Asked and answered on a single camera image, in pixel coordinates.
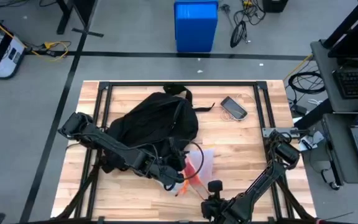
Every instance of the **concrete floor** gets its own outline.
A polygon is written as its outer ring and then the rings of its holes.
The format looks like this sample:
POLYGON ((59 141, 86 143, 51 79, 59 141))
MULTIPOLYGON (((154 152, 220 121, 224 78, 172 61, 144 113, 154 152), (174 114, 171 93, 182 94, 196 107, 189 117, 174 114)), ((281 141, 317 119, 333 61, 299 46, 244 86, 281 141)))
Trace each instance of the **concrete floor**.
MULTIPOLYGON (((224 3, 231 6, 232 12, 240 8, 236 0, 224 3)), ((229 46, 229 21, 219 12, 212 53, 306 56, 311 53, 310 42, 326 38, 356 4, 356 0, 289 1, 281 14, 268 14, 259 25, 248 26, 251 43, 241 43, 234 49, 229 46)), ((56 35, 57 12, 56 5, 39 8, 37 1, 29 1, 22 7, 0 9, 0 19, 28 42, 70 40, 70 50, 76 50, 81 34, 71 32, 71 28, 81 28, 81 23, 73 13, 65 34, 56 35)), ((173 0, 99 0, 90 31, 105 36, 87 36, 83 50, 174 53, 172 15, 173 0)), ((74 75, 73 82, 60 122, 75 110, 83 80, 281 80, 300 63, 264 58, 81 56, 76 72, 70 74, 74 75)), ((18 222, 21 217, 72 62, 73 57, 50 63, 28 55, 14 78, 0 80, 0 212, 7 215, 4 223, 18 222)), ((312 62, 306 69, 315 68, 312 62)), ((290 90, 288 97, 294 97, 290 90)), ((324 100, 326 95, 305 96, 299 104, 312 109, 314 105, 307 103, 310 98, 324 100)), ((55 136, 30 220, 50 217, 66 145, 66 139, 55 136)), ((347 184, 334 192, 313 172, 308 155, 305 163, 318 216, 330 218, 354 212, 335 220, 358 223, 358 185, 347 184)), ((315 167, 326 166, 313 163, 315 167)))

